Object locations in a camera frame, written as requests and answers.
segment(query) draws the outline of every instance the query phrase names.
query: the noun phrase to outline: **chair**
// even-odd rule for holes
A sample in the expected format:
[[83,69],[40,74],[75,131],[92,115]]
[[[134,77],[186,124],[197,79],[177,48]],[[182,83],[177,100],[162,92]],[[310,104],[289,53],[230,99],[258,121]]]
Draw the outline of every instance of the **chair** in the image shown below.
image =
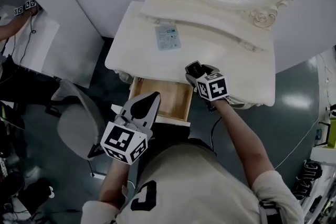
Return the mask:
[[[54,108],[64,104],[69,106],[63,113]],[[100,146],[106,127],[104,119],[96,104],[70,81],[61,80],[46,113],[60,118],[58,135],[78,156],[89,161],[104,153]]]

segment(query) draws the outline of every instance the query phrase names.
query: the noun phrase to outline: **shirt sleeve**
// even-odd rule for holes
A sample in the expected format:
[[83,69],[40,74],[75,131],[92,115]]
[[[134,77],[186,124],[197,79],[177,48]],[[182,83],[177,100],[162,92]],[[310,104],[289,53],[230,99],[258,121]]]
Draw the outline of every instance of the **shirt sleeve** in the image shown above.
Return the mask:
[[267,171],[257,177],[252,191],[261,201],[273,201],[287,218],[288,224],[303,224],[304,215],[299,201],[282,180],[277,171]]
[[100,201],[88,201],[83,206],[81,224],[105,224],[114,220],[118,208]]

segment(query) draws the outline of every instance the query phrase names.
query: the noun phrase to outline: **equipment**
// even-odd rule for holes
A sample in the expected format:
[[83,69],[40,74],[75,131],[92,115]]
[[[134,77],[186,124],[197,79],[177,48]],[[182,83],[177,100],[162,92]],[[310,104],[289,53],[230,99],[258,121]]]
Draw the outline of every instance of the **equipment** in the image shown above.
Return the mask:
[[185,68],[187,81],[197,88],[199,96],[207,101],[207,107],[211,112],[216,109],[210,102],[224,99],[229,95],[226,78],[219,69],[209,65],[201,65],[195,61]]
[[261,201],[259,202],[259,213],[261,224],[286,224],[286,220],[282,209],[277,207],[275,202]]
[[144,93],[126,102],[109,122],[100,145],[106,154],[121,162],[133,164],[148,148],[151,127],[160,106],[160,93]]

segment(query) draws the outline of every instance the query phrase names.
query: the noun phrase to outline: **floor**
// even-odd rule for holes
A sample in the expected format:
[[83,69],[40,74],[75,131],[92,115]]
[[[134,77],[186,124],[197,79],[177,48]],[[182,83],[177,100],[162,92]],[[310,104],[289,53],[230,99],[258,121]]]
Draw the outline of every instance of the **floor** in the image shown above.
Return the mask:
[[[118,75],[104,67],[109,47],[107,42],[100,55],[91,87],[87,90],[90,96],[99,97],[106,107],[110,103],[123,105],[129,94],[129,85],[121,82]],[[274,167],[285,159],[311,129],[297,149],[277,168],[290,188],[295,182],[302,161],[310,155],[318,127],[316,120],[319,116],[320,63],[317,59],[303,62],[277,74],[276,103],[273,107],[261,106],[238,111],[261,138]],[[218,114],[207,111],[199,97],[193,97],[188,118],[193,137],[201,138],[209,144],[211,128],[218,118]],[[38,177],[46,177],[55,189],[55,198],[44,203],[41,210],[49,213],[56,223],[79,223],[79,213],[52,212],[80,210],[87,200],[97,199],[102,181],[92,178],[88,163],[63,144],[56,130],[58,119],[44,113],[43,106],[29,105],[24,120],[28,144],[28,161],[25,165],[27,183]],[[246,183],[237,154],[221,124],[216,127],[213,140],[218,161]],[[101,155],[93,160],[93,166],[95,170],[105,173],[110,162],[110,158]],[[136,166],[132,166],[130,179],[134,180],[135,177]]]

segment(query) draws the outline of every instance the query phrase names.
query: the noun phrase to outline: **wire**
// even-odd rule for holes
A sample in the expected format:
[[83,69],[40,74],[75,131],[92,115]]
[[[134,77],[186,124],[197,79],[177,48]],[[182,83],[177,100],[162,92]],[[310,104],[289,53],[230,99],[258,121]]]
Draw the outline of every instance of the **wire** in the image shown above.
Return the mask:
[[329,100],[329,78],[328,78],[328,75],[327,75],[327,71],[329,71],[332,75],[333,75],[333,73],[330,71],[330,69],[327,67],[327,65],[326,65],[326,61],[324,60],[324,58],[323,58],[323,56],[322,56],[322,54],[319,54],[319,56],[321,56],[321,58],[322,58],[322,60],[323,60],[323,63],[324,63],[324,72],[325,72],[325,75],[326,75],[326,77],[327,77],[327,81],[328,81],[328,83],[327,83],[327,99],[328,99],[328,102],[329,102],[329,106],[331,106],[331,102],[330,102],[330,100]]
[[219,117],[219,119],[215,122],[215,124],[212,127],[211,132],[210,132],[210,143],[211,143],[211,149],[212,149],[213,152],[215,152],[215,151],[214,151],[214,143],[212,141],[212,136],[214,135],[215,127],[216,127],[217,123],[221,120],[221,118],[222,117]]
[[14,35],[14,47],[13,47],[13,51],[12,51],[12,55],[13,55],[13,53],[14,53],[14,50],[15,50],[15,45],[16,45],[16,34]]
[[93,173],[93,170],[92,170],[91,163],[90,163],[90,161],[89,161],[89,160],[87,160],[87,161],[88,161],[88,163],[89,163],[89,166],[90,166],[90,170],[91,170],[91,176],[92,176],[92,177],[94,177],[94,173]]
[[21,212],[14,211],[14,213],[21,214],[21,213],[29,213],[29,212],[28,212],[28,210],[24,210],[24,211],[21,211]]
[[33,30],[32,25],[31,25],[31,24],[32,24],[32,20],[33,20],[32,17],[31,17],[31,15],[32,15],[32,13],[31,13],[31,11],[30,11],[30,33],[29,33],[28,42],[27,42],[27,45],[26,45],[26,48],[25,48],[25,52],[24,52],[23,56],[21,57],[19,66],[21,66],[21,62],[22,62],[23,58],[24,58],[25,55],[26,55],[26,51],[27,51],[28,44],[29,44],[29,42],[30,42],[30,37],[31,37],[31,35],[36,33],[36,30]]
[[33,28],[32,28],[32,18],[31,18],[31,11],[30,11],[30,33],[29,33],[29,38],[28,38],[28,42],[27,42],[27,45],[26,45],[26,48],[25,48],[25,52],[24,52],[24,54],[23,54],[23,56],[21,57],[21,60],[20,60],[20,63],[19,63],[19,65],[18,65],[18,67],[17,67],[17,69],[15,70],[15,72],[8,78],[8,79],[6,79],[6,80],[4,80],[4,81],[2,81],[2,82],[0,82],[0,84],[2,84],[2,83],[4,83],[4,82],[6,82],[7,80],[9,80],[10,78],[12,78],[15,74],[16,74],[16,72],[19,70],[19,68],[21,67],[21,62],[22,62],[22,60],[23,60],[23,58],[25,57],[25,55],[26,55],[26,51],[27,51],[27,47],[28,47],[28,44],[29,44],[29,42],[30,42],[30,37],[31,37],[31,35],[32,34],[35,34],[36,33],[36,30],[33,30]]
[[132,184],[132,186],[133,186],[133,188],[135,189],[135,185],[134,185],[134,183],[133,183],[132,181],[130,181],[130,180],[127,180],[127,182],[131,183],[131,184]]
[[6,49],[6,45],[7,45],[8,41],[9,41],[9,38],[7,38],[6,41],[5,41],[4,48],[3,48],[2,51],[1,51],[1,54],[2,54],[2,55],[4,54],[4,51],[5,51],[5,49]]
[[318,122],[319,118],[317,118],[317,120],[313,123],[312,127],[309,129],[309,131],[305,134],[305,136],[300,140],[300,142],[296,145],[296,147],[287,155],[286,158],[283,159],[283,161],[281,163],[278,164],[277,167],[275,167],[274,170],[276,170],[281,164],[284,163],[284,161],[290,156],[290,154],[292,154],[294,152],[294,150],[297,149],[297,147],[301,144],[301,142],[303,141],[303,139],[306,138],[306,136],[309,134],[309,132],[311,131],[311,129],[313,129],[314,125]]
[[67,209],[67,210],[64,210],[64,211],[55,211],[55,212],[41,212],[41,211],[38,211],[38,212],[35,212],[34,214],[32,214],[32,216],[29,219],[34,220],[35,217],[38,214],[44,214],[44,215],[48,216],[48,215],[59,214],[59,213],[82,213],[82,211],[77,210],[77,209]]

